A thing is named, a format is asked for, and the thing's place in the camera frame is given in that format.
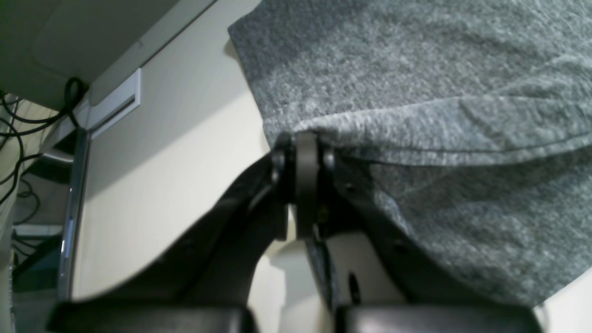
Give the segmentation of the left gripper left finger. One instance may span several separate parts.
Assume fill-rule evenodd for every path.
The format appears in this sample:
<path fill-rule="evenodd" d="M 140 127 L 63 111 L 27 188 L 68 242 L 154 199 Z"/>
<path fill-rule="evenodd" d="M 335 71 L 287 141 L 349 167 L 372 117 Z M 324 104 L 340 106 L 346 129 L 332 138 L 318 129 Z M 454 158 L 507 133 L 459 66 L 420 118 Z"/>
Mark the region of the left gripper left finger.
<path fill-rule="evenodd" d="M 257 263 L 288 229 L 294 139 L 245 169 L 149 266 L 104 295 L 61 302 L 55 333 L 255 333 L 247 299 Z"/>

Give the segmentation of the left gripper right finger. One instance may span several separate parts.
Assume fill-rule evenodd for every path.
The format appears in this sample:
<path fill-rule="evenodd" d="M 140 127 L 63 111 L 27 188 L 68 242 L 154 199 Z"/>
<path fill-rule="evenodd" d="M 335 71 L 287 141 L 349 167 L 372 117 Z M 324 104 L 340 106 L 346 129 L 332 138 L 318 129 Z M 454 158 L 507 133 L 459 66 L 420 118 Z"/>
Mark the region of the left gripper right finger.
<path fill-rule="evenodd" d="M 453 278 L 312 132 L 296 135 L 296 234 L 321 248 L 337 333 L 541 333 L 533 310 Z"/>

